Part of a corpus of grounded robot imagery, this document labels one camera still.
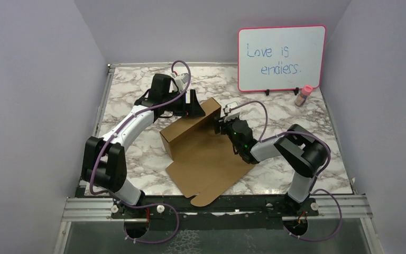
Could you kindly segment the pink lidded marker jar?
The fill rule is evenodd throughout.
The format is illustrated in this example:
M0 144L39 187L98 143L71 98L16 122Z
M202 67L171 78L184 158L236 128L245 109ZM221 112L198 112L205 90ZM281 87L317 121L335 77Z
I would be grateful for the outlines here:
M302 106L310 94L313 92L314 88L310 85L305 85L301 90L300 93L297 95L294 103L296 106Z

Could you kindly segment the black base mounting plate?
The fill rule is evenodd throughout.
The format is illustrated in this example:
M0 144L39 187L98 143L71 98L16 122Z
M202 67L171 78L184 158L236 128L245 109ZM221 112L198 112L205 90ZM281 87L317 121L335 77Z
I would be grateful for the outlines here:
M63 219L73 222L122 222L130 231L306 229L318 216L309 198L301 211L284 206L284 195L222 195L204 207L182 195L147 195L129 207L111 197L79 196L67 201Z

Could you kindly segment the pink framed whiteboard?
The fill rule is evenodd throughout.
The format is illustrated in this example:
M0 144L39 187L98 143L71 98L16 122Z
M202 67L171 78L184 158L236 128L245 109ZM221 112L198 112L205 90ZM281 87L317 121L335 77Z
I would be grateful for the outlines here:
M324 25L243 28L237 34L241 92L318 88L327 29Z

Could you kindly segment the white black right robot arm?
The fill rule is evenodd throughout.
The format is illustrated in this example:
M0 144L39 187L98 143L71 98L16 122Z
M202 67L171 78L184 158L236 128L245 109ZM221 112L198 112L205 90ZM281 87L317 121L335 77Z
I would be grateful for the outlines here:
M287 131L260 142L245 120L216 117L214 132L227 135L233 152L248 164L258 164L270 158L282 156L293 168L291 185L284 196L284 209L297 215L305 209L310 191L320 173L331 160L330 147L302 126L294 124Z

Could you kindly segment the aluminium front frame rail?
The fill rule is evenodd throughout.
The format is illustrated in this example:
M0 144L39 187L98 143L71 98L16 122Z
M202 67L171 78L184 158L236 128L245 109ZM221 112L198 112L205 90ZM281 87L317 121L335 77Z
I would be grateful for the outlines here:
M110 198L66 201L54 253L382 253L364 195L316 195L296 239L296 223L276 195L228 195L206 207L183 196L149 196L153 207L129 216Z

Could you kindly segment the brown cardboard box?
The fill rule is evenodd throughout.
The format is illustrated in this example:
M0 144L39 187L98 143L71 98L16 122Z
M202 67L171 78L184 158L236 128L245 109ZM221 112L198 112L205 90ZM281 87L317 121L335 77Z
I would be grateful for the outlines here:
M201 107L204 117L181 117L160 131L173 161L166 172L196 207L212 203L254 168L234 154L227 136L214 133L213 119L220 116L221 105L209 98Z

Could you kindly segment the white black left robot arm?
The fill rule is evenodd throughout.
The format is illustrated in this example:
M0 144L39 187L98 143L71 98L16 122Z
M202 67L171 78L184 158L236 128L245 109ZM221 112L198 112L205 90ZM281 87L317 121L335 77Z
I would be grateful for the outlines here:
M184 118L203 117L190 75L155 74L151 87L138 98L130 113L102 137L90 137L85 143L81 178L91 187L98 186L125 203L132 217L144 213L143 192L127 179L125 153L135 139L164 112Z

